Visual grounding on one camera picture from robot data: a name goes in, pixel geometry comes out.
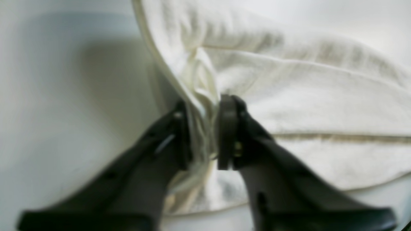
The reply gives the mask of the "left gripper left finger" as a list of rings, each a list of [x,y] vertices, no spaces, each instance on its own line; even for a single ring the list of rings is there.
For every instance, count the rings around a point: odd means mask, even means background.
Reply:
[[[19,231],[158,231],[168,185],[191,162],[179,101],[95,179],[61,202],[27,210]]]

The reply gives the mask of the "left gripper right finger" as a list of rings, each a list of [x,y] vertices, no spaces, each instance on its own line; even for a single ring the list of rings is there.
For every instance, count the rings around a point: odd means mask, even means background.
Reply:
[[[276,143],[237,96],[222,95],[219,170],[238,171],[256,231],[392,231],[392,209],[344,195]]]

